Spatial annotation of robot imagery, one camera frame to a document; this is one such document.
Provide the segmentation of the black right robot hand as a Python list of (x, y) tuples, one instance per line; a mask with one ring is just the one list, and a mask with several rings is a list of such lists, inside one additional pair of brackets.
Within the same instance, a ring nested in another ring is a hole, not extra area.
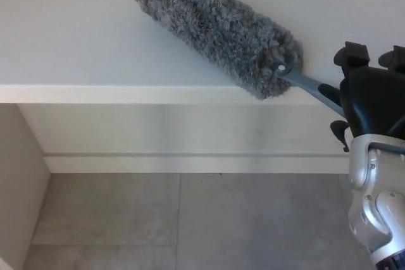
[(353, 137), (385, 135), (404, 140), (404, 48), (394, 46), (378, 59), (379, 68), (369, 65), (365, 45), (346, 42), (334, 56), (342, 68), (339, 101), (345, 121), (330, 124), (333, 134), (349, 152), (347, 129)]

